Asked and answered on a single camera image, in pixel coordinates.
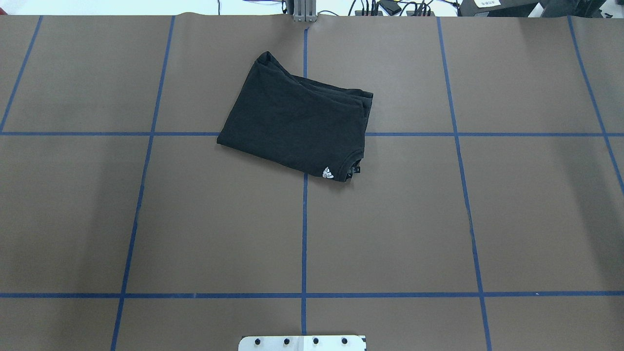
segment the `black fabric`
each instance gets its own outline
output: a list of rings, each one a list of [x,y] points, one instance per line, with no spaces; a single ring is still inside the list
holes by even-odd
[[[364,157],[373,94],[293,76],[265,52],[254,62],[217,143],[345,182]]]

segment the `logo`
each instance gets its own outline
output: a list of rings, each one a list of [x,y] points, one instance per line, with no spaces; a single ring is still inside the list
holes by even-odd
[[[329,167],[325,167],[325,171],[323,171],[323,178],[332,179],[334,175],[329,171]]]

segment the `horizontal blue line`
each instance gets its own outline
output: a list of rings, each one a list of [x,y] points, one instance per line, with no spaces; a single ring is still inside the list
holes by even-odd
[[[548,297],[548,296],[624,296],[624,290],[588,290],[588,291],[495,291],[484,292],[485,297]],[[260,292],[260,293],[127,293],[126,299],[300,299],[298,292]],[[0,299],[118,299],[120,294],[64,293],[64,292],[3,292]],[[391,299],[391,298],[426,298],[426,297],[479,297],[478,292],[312,292],[307,299]]]
[[[0,136],[149,136],[150,132],[0,132]],[[155,136],[218,136],[219,132],[154,132]],[[452,137],[452,132],[367,132],[368,137]],[[624,137],[624,133],[459,132],[460,137]]]
[[[126,293],[126,299],[299,299],[301,293],[240,293],[240,294],[141,294]]]
[[[66,292],[0,292],[0,298],[12,299],[119,299],[119,294]]]

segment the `black garment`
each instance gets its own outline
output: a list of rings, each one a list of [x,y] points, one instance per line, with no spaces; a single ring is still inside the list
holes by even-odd
[[[345,182],[364,157],[372,102],[370,92],[293,76],[265,52],[251,67],[217,143]]]

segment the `white plate with holes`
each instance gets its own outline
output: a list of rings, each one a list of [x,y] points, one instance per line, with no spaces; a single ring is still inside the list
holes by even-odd
[[[238,351],[366,351],[363,335],[243,337]]]

